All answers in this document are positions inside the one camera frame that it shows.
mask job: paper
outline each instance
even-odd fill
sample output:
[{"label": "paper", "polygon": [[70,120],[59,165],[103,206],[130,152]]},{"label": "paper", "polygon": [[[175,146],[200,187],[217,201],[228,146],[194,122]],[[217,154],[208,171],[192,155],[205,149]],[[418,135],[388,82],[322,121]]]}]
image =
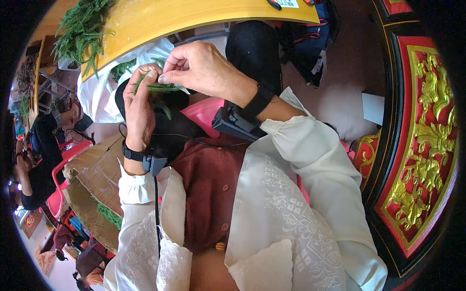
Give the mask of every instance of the paper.
[{"label": "paper", "polygon": [[362,93],[362,96],[364,119],[382,125],[384,120],[385,98],[367,93]]},{"label": "paper", "polygon": [[276,0],[276,1],[278,4],[280,4],[282,8],[285,8],[285,7],[299,8],[298,2],[296,2],[296,0]]}]

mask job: backpack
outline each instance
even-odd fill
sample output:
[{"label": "backpack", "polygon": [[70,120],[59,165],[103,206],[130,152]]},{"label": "backpack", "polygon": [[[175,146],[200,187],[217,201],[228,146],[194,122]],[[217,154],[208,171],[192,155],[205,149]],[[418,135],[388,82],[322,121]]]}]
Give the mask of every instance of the backpack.
[{"label": "backpack", "polygon": [[325,53],[340,29],[340,17],[330,0],[315,1],[320,24],[284,22],[276,28],[284,52],[281,63],[291,61],[308,85],[317,88],[322,78]]}]

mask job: wall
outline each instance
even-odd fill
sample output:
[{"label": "wall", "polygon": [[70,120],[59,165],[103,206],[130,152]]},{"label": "wall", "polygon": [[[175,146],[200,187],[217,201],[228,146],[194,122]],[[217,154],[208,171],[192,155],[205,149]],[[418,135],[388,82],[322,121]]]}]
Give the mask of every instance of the wall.
[{"label": "wall", "polygon": [[78,0],[57,0],[39,23],[29,40],[29,44],[34,41],[41,41],[46,35],[55,35],[58,27],[60,27],[60,18],[63,18],[65,12],[74,7],[77,2]]},{"label": "wall", "polygon": [[[28,239],[24,232],[18,228],[21,238],[26,246],[29,255],[33,259],[36,267],[37,260],[35,259],[35,252],[39,245],[43,245],[50,235],[50,231],[45,225],[46,218],[43,217],[35,231],[32,233],[31,238]],[[68,261],[60,262],[55,260],[54,265],[50,269],[48,275],[45,277],[50,287],[55,291],[79,291],[76,287],[76,282],[73,278],[75,272],[75,263],[71,258]],[[102,286],[92,286],[95,291],[104,291]]]}]

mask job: gold carving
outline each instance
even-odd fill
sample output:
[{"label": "gold carving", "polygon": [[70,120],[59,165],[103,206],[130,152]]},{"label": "gold carving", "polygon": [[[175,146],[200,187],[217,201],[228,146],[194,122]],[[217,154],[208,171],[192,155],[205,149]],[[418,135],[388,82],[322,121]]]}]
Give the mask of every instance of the gold carving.
[{"label": "gold carving", "polygon": [[[374,160],[376,158],[376,152],[379,144],[379,139],[380,139],[380,131],[381,129],[375,134],[375,135],[364,135],[361,138],[359,138],[359,141],[357,143],[357,149],[356,149],[356,155],[354,157],[353,163],[356,169],[358,169],[359,173],[361,173],[361,176],[363,177],[363,181],[361,183],[361,191],[364,190],[367,184],[367,178],[369,177],[371,171],[372,171],[372,165],[374,163]],[[372,143],[374,140],[377,139],[376,146],[375,148],[372,146]]]},{"label": "gold carving", "polygon": [[361,154],[361,160],[363,162],[361,163],[361,165],[359,165],[359,173],[361,173],[361,175],[363,176],[364,179],[367,179],[370,172],[367,175],[365,175],[365,174],[363,174],[362,168],[364,166],[370,165],[370,164],[372,164],[374,162],[374,160],[376,158],[376,149],[372,146],[371,143],[374,141],[374,139],[378,139],[378,138],[380,138],[380,130],[375,135],[364,135],[359,139],[360,143],[365,143],[365,144],[367,144],[369,146],[370,152],[371,152],[371,155],[370,155],[369,159],[366,157],[367,151],[363,151],[362,154]]},{"label": "gold carving", "polygon": [[[445,68],[437,60],[437,51],[429,47],[407,46],[411,65],[411,79],[413,86],[413,102],[411,124],[408,140],[405,146],[404,159],[382,210],[396,225],[395,230],[400,235],[404,245],[409,249],[419,238],[428,221],[439,207],[450,181],[457,154],[456,141],[450,137],[452,129],[457,127],[454,107],[448,113],[448,119],[441,112],[453,97],[447,81]],[[421,92],[418,92],[418,78],[425,78]],[[422,114],[417,121],[416,106],[422,107]],[[432,108],[435,120],[426,122],[426,117]],[[413,148],[414,141],[418,147]],[[442,179],[441,166],[446,166],[452,160],[448,177]],[[431,205],[432,195],[438,196],[436,203]],[[398,205],[394,218],[387,212],[390,205]],[[412,226],[416,234],[409,240],[403,231]]]}]

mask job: white plastic bag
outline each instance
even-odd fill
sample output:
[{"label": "white plastic bag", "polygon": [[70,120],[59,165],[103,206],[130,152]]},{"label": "white plastic bag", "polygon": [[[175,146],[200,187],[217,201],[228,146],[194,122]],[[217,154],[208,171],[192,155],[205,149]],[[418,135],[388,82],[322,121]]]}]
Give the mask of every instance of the white plastic bag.
[{"label": "white plastic bag", "polygon": [[140,65],[155,62],[153,58],[167,59],[174,45],[166,38],[139,47],[118,58],[98,72],[99,79],[92,76],[84,83],[81,74],[78,79],[77,97],[85,114],[97,123],[123,122],[123,116],[115,103],[115,92],[118,85],[131,77],[126,71],[115,83],[110,77],[110,70],[116,65],[136,59],[136,65],[130,69],[133,72]]}]

